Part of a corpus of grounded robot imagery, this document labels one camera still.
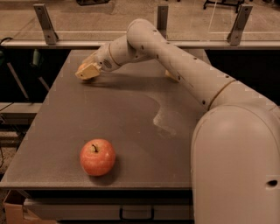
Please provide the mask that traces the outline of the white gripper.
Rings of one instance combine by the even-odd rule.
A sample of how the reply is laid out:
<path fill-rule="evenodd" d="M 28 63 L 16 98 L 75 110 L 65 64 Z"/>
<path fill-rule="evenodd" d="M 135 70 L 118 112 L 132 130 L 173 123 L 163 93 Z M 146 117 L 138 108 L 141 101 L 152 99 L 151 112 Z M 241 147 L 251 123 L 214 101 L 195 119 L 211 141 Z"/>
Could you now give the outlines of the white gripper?
<path fill-rule="evenodd" d="M 100 74 L 100 71 L 112 71 L 114 61 L 109 53 L 109 44 L 102 45 L 97 51 L 90 54 L 83 61 L 86 66 L 75 73 L 76 77 L 85 81 L 90 80 Z"/>

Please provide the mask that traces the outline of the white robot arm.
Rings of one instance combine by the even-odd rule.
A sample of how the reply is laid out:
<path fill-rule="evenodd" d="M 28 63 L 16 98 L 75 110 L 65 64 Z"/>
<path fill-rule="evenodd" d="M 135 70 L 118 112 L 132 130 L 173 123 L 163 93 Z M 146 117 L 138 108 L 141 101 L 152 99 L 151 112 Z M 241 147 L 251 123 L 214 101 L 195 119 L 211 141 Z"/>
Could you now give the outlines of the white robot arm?
<path fill-rule="evenodd" d="M 204 107 L 192 135 L 195 224 L 280 224 L 278 106 L 206 62 L 169 43 L 145 19 L 83 60 L 76 73 L 155 59 Z"/>

